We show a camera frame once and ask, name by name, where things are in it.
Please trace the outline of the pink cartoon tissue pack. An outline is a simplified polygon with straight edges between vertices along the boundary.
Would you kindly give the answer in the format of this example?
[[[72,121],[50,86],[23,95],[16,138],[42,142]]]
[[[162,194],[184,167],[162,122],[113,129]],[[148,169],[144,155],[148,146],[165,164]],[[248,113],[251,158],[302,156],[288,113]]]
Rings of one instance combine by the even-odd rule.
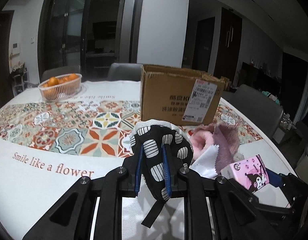
[[[221,175],[227,179],[235,179],[251,193],[259,191],[270,182],[259,154],[227,165],[221,170]]]

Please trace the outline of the white zigzag edged cloth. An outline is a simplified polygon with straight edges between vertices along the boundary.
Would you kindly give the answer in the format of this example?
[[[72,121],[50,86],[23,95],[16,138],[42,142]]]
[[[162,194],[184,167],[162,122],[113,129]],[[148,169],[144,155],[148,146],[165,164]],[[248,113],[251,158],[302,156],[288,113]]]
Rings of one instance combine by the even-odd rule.
[[[219,145],[209,146],[195,161],[190,168],[204,178],[214,179],[217,176],[216,159]]]

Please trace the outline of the mauve fuzzy towel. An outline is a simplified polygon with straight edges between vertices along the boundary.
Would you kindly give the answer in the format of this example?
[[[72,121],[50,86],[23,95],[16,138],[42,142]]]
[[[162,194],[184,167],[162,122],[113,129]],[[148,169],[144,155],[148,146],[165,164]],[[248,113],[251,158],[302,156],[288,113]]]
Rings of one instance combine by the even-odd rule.
[[[200,129],[210,131],[213,134],[214,145],[219,145],[219,152],[215,165],[217,175],[219,175],[224,167],[234,162],[234,156],[238,152],[240,146],[238,127],[225,123],[211,123],[209,125],[197,126],[194,131]]]

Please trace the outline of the light pink fuzzy headband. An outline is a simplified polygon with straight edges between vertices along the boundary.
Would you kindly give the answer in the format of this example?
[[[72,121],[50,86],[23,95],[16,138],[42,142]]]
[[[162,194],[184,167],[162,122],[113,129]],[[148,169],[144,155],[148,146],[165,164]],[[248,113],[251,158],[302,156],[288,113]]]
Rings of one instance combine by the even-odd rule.
[[[193,159],[198,159],[211,145],[214,144],[213,134],[210,131],[200,129],[190,137],[193,146]]]

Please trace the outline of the black white patterned pouch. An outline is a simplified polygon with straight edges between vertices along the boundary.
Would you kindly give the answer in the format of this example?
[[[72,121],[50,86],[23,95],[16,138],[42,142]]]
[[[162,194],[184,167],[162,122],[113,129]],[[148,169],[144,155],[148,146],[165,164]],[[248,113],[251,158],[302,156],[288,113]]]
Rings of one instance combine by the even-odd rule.
[[[193,146],[188,136],[176,125],[151,119],[138,122],[130,133],[130,146],[135,167],[130,172],[134,192],[140,191],[141,178],[156,202],[142,221],[150,228],[165,203],[171,198],[176,172],[188,168],[193,160]]]

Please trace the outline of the grey chair right side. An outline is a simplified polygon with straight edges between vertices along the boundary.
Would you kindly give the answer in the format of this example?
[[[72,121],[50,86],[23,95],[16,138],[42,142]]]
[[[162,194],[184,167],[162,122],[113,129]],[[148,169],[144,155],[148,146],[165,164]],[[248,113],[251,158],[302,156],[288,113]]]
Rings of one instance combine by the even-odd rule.
[[[255,124],[269,139],[273,138],[283,108],[260,91],[241,85],[230,98],[229,103]]]

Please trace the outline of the white shipping label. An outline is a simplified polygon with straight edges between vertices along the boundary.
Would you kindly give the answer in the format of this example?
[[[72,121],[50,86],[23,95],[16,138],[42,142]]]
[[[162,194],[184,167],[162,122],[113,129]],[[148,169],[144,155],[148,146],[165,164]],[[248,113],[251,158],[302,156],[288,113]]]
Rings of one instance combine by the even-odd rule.
[[[215,95],[216,89],[216,84],[196,79],[182,120],[202,123]]]

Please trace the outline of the brown cardboard box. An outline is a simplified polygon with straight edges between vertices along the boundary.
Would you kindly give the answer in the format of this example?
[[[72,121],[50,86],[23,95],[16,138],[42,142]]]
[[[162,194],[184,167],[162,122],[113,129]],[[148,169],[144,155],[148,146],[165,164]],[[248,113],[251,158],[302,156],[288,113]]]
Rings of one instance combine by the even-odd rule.
[[[217,85],[202,123],[183,121],[196,79]],[[199,70],[145,64],[140,85],[141,120],[163,120],[178,126],[208,125],[213,121],[225,82]]]

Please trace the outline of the pink plastic fruit basket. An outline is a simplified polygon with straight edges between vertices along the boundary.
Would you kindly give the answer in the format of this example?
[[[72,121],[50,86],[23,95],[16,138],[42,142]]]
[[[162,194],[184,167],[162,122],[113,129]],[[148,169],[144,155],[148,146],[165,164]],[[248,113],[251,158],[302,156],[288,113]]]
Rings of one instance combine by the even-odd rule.
[[[52,102],[52,101],[59,101],[59,100],[67,99],[77,94],[81,89],[82,75],[79,73],[76,73],[76,74],[78,74],[79,76],[76,80],[69,81],[67,83],[63,83],[60,85],[55,85],[51,87],[43,87],[43,85],[48,80],[40,83],[38,85],[38,88],[40,90],[42,99],[47,102]],[[67,75],[69,74],[59,75],[56,77],[63,77]]]

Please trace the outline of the oranges in basket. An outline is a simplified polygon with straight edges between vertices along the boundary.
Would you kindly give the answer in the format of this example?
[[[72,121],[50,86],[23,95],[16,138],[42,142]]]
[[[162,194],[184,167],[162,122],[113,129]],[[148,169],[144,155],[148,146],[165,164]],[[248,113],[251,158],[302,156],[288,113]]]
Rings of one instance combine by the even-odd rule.
[[[76,80],[78,77],[79,77],[78,74],[75,74],[75,73],[71,73],[63,77],[50,77],[48,81],[43,85],[43,87],[51,87],[55,85],[60,85],[63,83],[67,83],[69,81]]]

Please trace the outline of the grey chair far left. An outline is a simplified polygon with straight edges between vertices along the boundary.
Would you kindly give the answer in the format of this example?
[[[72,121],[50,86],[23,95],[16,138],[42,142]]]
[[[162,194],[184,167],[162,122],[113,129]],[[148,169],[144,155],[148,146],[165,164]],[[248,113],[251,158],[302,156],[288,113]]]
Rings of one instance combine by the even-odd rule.
[[[41,77],[41,82],[47,81],[51,77],[56,77],[59,75],[72,74],[72,73],[81,73],[81,66],[63,66],[53,69],[45,70]]]

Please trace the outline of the small cluttered shelf rack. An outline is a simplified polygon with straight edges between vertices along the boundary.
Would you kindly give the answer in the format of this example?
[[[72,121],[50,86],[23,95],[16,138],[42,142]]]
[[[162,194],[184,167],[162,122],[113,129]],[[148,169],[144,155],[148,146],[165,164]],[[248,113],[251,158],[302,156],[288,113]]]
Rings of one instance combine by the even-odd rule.
[[[14,96],[22,93],[27,88],[28,72],[25,63],[20,62],[19,65],[12,68],[10,81]]]

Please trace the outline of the grey chair far middle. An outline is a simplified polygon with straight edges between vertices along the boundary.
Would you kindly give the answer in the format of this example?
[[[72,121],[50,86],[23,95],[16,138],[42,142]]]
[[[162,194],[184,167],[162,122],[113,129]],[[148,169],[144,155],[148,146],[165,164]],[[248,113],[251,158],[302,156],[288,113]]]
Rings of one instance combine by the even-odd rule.
[[[136,63],[113,63],[108,72],[108,81],[140,81],[142,64]]]

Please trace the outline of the glass sliding door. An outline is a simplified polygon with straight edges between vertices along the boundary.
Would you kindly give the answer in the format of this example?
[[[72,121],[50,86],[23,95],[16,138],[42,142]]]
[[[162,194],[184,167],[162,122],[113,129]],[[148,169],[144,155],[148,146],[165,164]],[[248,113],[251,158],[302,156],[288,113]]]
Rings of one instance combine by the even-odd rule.
[[[39,76],[80,68],[105,80],[113,63],[136,63],[143,0],[44,0],[38,26]]]

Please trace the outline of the white intercom wall panel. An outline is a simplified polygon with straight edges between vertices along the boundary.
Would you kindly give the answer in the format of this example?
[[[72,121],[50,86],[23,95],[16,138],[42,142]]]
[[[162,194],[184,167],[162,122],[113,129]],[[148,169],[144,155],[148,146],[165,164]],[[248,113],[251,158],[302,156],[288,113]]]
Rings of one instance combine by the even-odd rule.
[[[12,56],[16,56],[20,54],[20,45],[19,43],[13,43],[12,44],[12,50],[11,50]]]

